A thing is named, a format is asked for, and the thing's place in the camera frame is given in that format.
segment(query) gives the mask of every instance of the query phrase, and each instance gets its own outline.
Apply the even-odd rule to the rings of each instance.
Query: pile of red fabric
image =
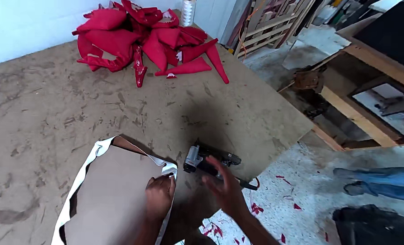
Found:
[[[108,8],[99,5],[84,17],[87,22],[72,34],[78,35],[78,62],[88,64],[92,71],[106,67],[116,72],[134,61],[136,84],[141,87],[147,70],[143,53],[160,69],[155,75],[167,78],[210,71],[211,67],[199,57],[206,53],[223,81],[229,83],[215,46],[217,38],[205,43],[208,35],[198,28],[179,26],[179,18],[171,9],[162,13],[128,0],[122,0],[122,4],[110,1]],[[104,59],[104,52],[116,58]],[[175,67],[167,69],[168,64]]]

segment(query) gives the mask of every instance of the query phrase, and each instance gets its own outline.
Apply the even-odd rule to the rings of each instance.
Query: white thread spool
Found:
[[[196,0],[183,0],[181,9],[181,25],[190,26],[193,24]]]

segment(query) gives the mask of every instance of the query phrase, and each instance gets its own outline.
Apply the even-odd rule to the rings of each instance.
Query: person's hand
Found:
[[[150,178],[146,186],[146,219],[162,222],[169,211],[176,187],[174,176]]]
[[[220,174],[223,176],[223,185],[221,186],[216,185],[210,176],[204,175],[202,177],[204,184],[215,195],[220,208],[234,220],[250,214],[241,192],[240,184],[231,171],[213,156],[209,156],[205,160],[220,171]]]

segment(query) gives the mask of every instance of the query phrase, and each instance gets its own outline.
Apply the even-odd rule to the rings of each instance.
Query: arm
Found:
[[[176,187],[174,176],[150,178],[146,186],[146,214],[134,244],[153,245],[169,211]]]
[[[220,171],[223,176],[222,186],[215,185],[209,176],[202,177],[202,181],[215,195],[221,209],[235,220],[252,244],[279,245],[279,242],[249,212],[243,193],[241,192],[241,187],[231,171],[222,166],[220,161],[213,156],[207,157],[206,161]]]

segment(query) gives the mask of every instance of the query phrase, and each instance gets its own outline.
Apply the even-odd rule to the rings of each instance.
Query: wooden crate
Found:
[[[253,1],[234,55],[240,57],[267,44],[279,47],[296,31],[314,1]]]

